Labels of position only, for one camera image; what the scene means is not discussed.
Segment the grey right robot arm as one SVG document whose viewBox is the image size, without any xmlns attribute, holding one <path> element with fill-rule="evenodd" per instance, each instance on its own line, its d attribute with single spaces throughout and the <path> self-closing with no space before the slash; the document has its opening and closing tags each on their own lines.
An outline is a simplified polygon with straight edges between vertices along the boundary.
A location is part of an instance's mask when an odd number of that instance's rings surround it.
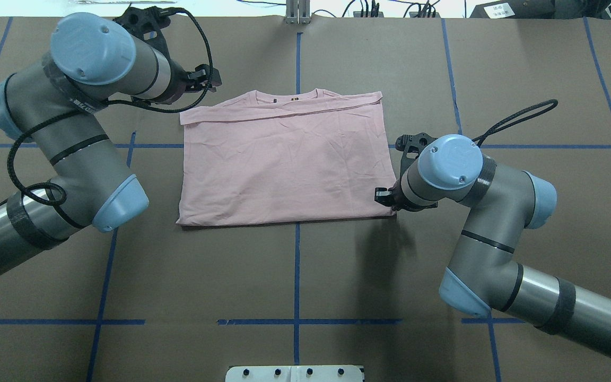
<svg viewBox="0 0 611 382">
<path fill-rule="evenodd" d="M 553 184 L 496 162 L 460 134 L 401 135 L 400 176 L 375 202 L 422 211 L 450 199 L 469 213 L 439 286 L 450 307 L 480 319 L 492 310 L 611 358 L 611 299 L 514 261 L 524 229 L 542 227 L 557 206 Z"/>
</svg>

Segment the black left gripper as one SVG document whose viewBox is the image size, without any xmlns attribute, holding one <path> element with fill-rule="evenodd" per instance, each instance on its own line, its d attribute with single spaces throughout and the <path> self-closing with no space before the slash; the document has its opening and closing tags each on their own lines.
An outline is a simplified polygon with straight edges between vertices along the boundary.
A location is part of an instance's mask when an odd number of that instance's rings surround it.
<svg viewBox="0 0 611 382">
<path fill-rule="evenodd" d="M 215 92 L 222 85 L 218 68 L 201 64 L 193 71 L 187 72 L 179 63 L 169 60 L 171 70 L 170 82 L 165 90 L 165 104 L 178 101 L 184 93 L 197 93 L 204 90 Z"/>
</svg>

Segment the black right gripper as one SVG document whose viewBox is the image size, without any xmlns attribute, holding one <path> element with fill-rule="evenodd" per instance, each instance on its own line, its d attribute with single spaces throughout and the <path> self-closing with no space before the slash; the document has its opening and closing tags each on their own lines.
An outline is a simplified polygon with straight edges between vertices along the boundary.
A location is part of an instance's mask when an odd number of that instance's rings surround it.
<svg viewBox="0 0 611 382">
<path fill-rule="evenodd" d="M 416 186 L 424 196 L 427 196 L 427 191 L 433 190 L 421 176 L 415 177 L 414 180 L 409 176 L 401 176 L 390 188 L 375 188 L 374 201 L 394 211 L 417 212 L 437 208 L 439 201 L 427 200 L 412 189 L 412 186 Z"/>
</svg>

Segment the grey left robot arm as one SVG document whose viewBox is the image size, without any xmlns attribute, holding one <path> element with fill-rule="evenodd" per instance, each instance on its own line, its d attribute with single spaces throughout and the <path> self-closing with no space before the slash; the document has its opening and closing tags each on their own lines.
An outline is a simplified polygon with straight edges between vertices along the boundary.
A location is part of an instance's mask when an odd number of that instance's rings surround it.
<svg viewBox="0 0 611 382">
<path fill-rule="evenodd" d="M 185 93 L 221 85 L 208 62 L 187 71 L 172 60 L 162 29 L 181 7 L 128 7 L 116 19 L 77 12 L 59 20 L 41 59 L 0 84 L 0 130 L 16 191 L 0 203 L 0 276 L 85 227 L 111 232 L 150 203 L 95 118 L 108 106 L 176 114 Z"/>
</svg>

